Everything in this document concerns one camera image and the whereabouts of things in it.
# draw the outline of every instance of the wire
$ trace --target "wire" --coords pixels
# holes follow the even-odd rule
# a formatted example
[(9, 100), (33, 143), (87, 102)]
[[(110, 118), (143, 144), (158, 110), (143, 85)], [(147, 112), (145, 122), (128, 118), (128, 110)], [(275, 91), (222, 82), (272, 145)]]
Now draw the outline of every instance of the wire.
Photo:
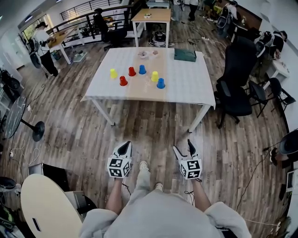
[(245, 194), (245, 192), (246, 192), (246, 190), (247, 190), (247, 188), (248, 188), (248, 185), (251, 183), (252, 177), (253, 177), (253, 175), (254, 175), (254, 173), (255, 173), (257, 167), (259, 166), (260, 163), (262, 163), (262, 162), (267, 158), (268, 154), (269, 154), (269, 152), (266, 154), (265, 158), (262, 159), (262, 160), (257, 164), (257, 166), (255, 167), (254, 171), (252, 172), (251, 178), (250, 178), (250, 180), (249, 180), (249, 182), (248, 182), (248, 184), (247, 184), (247, 186), (246, 186), (244, 192), (242, 193), (242, 195), (241, 195), (241, 197), (240, 197), (240, 201), (239, 201), (239, 203), (238, 203), (238, 205), (237, 205), (236, 211), (238, 210), (238, 207), (239, 207), (239, 205), (240, 205), (240, 203), (241, 203), (241, 201), (242, 201), (242, 197), (244, 196), (244, 194)]
[(124, 184), (124, 183), (122, 183), (122, 185), (125, 186), (125, 187), (127, 188), (127, 191), (129, 192), (129, 195), (131, 196), (131, 193), (130, 193), (130, 191), (129, 191), (129, 187), (128, 187), (126, 184)]

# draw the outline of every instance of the small table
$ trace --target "small table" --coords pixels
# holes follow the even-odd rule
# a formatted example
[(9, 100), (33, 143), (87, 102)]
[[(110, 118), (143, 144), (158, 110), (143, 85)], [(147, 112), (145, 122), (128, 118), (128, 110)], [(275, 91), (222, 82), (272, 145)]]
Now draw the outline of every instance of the small table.
[(155, 0), (149, 0), (146, 4), (149, 8), (165, 7), (166, 9), (169, 9), (169, 1), (155, 2)]
[[(138, 55), (146, 51), (151, 53), (148, 59)], [(110, 125), (115, 121), (110, 117), (99, 99), (145, 100), (202, 105), (195, 120), (189, 127), (193, 132), (204, 115), (212, 106), (215, 98), (208, 69), (202, 52), (196, 51), (196, 62), (174, 60), (175, 49), (152, 47), (126, 47), (110, 49), (97, 69), (82, 101), (91, 100)], [(139, 74), (139, 66), (145, 65), (147, 73)], [(136, 76), (128, 76), (133, 66)], [(110, 78), (110, 69), (118, 73), (116, 79)], [(151, 80), (153, 71), (164, 78), (166, 87), (159, 89)], [(119, 77), (125, 76), (128, 84), (121, 86)]]
[[(145, 14), (151, 14), (150, 18), (144, 18)], [(146, 22), (154, 23), (165, 23), (166, 26), (166, 48), (169, 47), (169, 22), (171, 21), (171, 10), (170, 9), (141, 9), (137, 15), (132, 19), (132, 25), (134, 28), (135, 35), (135, 46), (139, 47), (139, 41), (136, 30), (136, 23), (144, 23), (144, 30), (146, 30)]]
[(234, 41), (234, 39), (236, 37), (236, 33), (237, 33), (238, 28), (240, 28), (242, 30), (245, 30), (245, 31), (248, 31), (248, 29), (242, 23), (237, 24), (236, 22), (233, 22), (233, 21), (232, 21), (232, 23), (235, 25), (234, 34), (233, 34), (232, 39), (231, 39), (231, 42), (233, 43), (233, 41)]
[(36, 238), (79, 237), (81, 216), (64, 191), (48, 177), (28, 176), (20, 201), (26, 222)]
[(11, 138), (18, 129), (20, 122), (24, 123), (26, 126), (30, 127), (33, 130), (32, 137), (34, 141), (40, 141), (44, 132), (45, 124), (42, 121), (37, 122), (35, 126), (30, 125), (25, 122), (22, 117), (26, 108), (26, 97), (20, 96), (11, 107), (9, 114), (6, 120), (5, 127), (5, 138)]
[(78, 26), (74, 26), (74, 27), (70, 27), (66, 30), (61, 30), (59, 32), (56, 32), (52, 37), (56, 38), (56, 41), (51, 41), (48, 43), (48, 47), (51, 49), (51, 50), (54, 50), (54, 49), (60, 49), (66, 62), (70, 65), (71, 62), (67, 56), (67, 54), (65, 53), (64, 51), (64, 47), (62, 46), (62, 42), (71, 34), (73, 33), (73, 31), (77, 31), (77, 34), (79, 35), (80, 39), (81, 39), (81, 42), (83, 45), (85, 45), (85, 42), (83, 40), (83, 37), (82, 37), (82, 34), (79, 30), (79, 27)]

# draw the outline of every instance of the white shirt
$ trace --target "white shirt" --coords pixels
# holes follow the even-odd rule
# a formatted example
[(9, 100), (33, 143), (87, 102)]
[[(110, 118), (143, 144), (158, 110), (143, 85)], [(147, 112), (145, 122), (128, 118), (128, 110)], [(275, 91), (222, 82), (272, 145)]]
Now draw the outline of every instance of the white shirt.
[(48, 35), (48, 33), (46, 33), (45, 30), (37, 29), (35, 31), (33, 38), (38, 42), (39, 48), (38, 48), (37, 54), (39, 56), (46, 54), (50, 50), (47, 44), (44, 47), (42, 47), (40, 44), (41, 41), (47, 41), (49, 37), (50, 36)]
[(236, 20), (237, 19), (237, 9), (234, 5), (231, 5), (231, 4), (226, 4), (226, 7), (228, 8), (228, 10), (232, 13), (232, 17)]

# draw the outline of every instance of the person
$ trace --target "person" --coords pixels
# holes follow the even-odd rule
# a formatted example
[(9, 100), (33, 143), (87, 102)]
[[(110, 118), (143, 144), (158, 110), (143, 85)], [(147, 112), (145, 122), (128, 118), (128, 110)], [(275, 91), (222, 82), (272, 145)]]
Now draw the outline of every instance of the person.
[(33, 35), (33, 38), (37, 41), (39, 48), (37, 54), (41, 58), (42, 65), (47, 69), (49, 74), (56, 77), (60, 73), (60, 69), (56, 69), (54, 66), (53, 60), (51, 58), (50, 48), (47, 43), (51, 40), (55, 40), (55, 38), (51, 37), (44, 30), (47, 28), (47, 25), (44, 21), (36, 26), (36, 31)]
[(207, 21), (214, 22), (214, 20), (211, 19), (211, 13), (214, 5), (217, 5), (217, 3), (222, 3), (222, 0), (204, 0), (205, 14), (203, 18), (206, 18)]
[(190, 0), (190, 13), (188, 15), (188, 20), (191, 22), (191, 23), (194, 23), (195, 22), (195, 13), (196, 13), (196, 10), (197, 10), (197, 6), (199, 5), (199, 0)]
[(178, 194), (163, 193), (161, 183), (150, 192), (148, 164), (140, 162), (139, 169), (135, 190), (124, 209), (122, 178), (116, 178), (106, 209), (87, 213), (80, 238), (223, 238), (224, 233), (251, 238), (244, 219), (222, 202), (212, 205), (199, 181), (191, 180), (194, 207)]
[(252, 69), (253, 76), (263, 78), (273, 59), (280, 59), (280, 53), (283, 50), (284, 42), (288, 39), (288, 35), (285, 31), (274, 31), (273, 37), (274, 40), (271, 46), (265, 47), (265, 52), (258, 58), (257, 63)]
[(178, 21), (180, 19), (180, 4), (181, 0), (173, 0), (173, 15), (171, 20)]

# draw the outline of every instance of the ceiling light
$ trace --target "ceiling light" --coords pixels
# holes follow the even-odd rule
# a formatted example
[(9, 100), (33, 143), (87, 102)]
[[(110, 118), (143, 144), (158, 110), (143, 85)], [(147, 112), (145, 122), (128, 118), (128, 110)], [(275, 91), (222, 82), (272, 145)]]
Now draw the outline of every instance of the ceiling light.
[(25, 19), (25, 22), (31, 20), (32, 18), (33, 18), (33, 16), (31, 16), (31, 15), (27, 16), (27, 18)]

